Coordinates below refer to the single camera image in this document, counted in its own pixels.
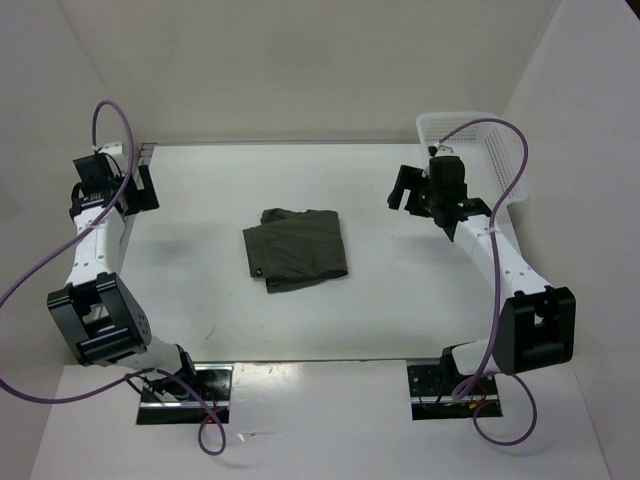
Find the olive green shorts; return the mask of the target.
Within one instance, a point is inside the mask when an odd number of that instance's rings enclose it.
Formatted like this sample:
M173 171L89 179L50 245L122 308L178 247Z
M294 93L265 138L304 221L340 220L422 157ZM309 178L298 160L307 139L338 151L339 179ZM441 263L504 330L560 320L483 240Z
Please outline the olive green shorts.
M242 231L250 276L270 294L348 275L340 218L334 210L265 210L260 224Z

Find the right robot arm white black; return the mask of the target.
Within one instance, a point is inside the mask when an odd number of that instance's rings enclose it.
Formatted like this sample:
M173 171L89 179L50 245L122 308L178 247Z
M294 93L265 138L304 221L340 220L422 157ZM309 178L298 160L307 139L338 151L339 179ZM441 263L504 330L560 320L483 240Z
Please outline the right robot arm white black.
M443 350L440 385L454 398L484 375L513 376L569 362L577 302L567 287L538 274L505 237L484 200L468 194L457 156L436 156L425 169L403 165L387 198L393 210L430 218L474 262L494 289L488 338Z

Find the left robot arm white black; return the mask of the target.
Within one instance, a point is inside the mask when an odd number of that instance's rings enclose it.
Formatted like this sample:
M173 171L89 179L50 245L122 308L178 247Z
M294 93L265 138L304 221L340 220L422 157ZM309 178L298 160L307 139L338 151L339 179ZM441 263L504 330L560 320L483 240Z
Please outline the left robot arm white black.
M70 217L81 236L62 289L49 293L48 310L82 366L148 369L149 388L178 400L191 398L200 376L190 355L151 332L142 306L119 276L126 221L159 202L147 166L127 179L119 143L106 144L74 162L80 177Z

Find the white perforated plastic basket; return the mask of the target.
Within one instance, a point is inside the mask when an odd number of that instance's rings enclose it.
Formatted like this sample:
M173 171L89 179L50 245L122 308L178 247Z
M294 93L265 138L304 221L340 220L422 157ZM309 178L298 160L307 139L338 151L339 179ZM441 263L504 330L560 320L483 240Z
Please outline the white perforated plastic basket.
M519 137L495 118L476 111L423 113L416 118L423 158L429 159L427 148L436 142L453 148L465 166L468 195L490 207L516 176L523 158Z

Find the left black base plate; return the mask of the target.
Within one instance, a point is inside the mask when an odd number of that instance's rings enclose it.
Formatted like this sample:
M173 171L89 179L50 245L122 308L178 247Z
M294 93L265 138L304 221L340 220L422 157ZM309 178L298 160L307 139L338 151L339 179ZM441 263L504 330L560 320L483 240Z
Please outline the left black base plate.
M229 422L232 364L196 363L196 383L193 386L198 395L212 408L222 424ZM160 394L147 381L138 387L140 402L136 424L154 425L197 425L207 416L206 410L191 396L181 397L169 393Z

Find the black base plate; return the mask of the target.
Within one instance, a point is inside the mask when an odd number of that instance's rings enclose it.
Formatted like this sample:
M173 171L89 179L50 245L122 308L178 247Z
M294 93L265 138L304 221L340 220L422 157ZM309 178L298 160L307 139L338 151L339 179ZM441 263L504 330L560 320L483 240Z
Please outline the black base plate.
M222 424L229 422L232 364L196 363L196 383L193 386L198 395L212 408ZM140 402L136 424L154 425L197 425L207 416L206 410L191 396L181 397L169 393L160 394L147 381L138 387Z
M410 361L406 371L414 421L471 419L477 410L479 418L503 416L493 377L481 379L469 395L454 401L451 392L462 378L445 381L437 359Z

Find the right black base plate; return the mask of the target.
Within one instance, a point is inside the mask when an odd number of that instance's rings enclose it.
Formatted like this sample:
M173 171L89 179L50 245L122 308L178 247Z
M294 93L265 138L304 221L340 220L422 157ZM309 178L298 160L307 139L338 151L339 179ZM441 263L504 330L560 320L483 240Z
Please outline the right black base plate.
M451 392L462 378L445 381L437 359L410 361L406 371L414 421L471 419L477 410L479 418L503 416L493 377L481 379L469 395L454 401Z

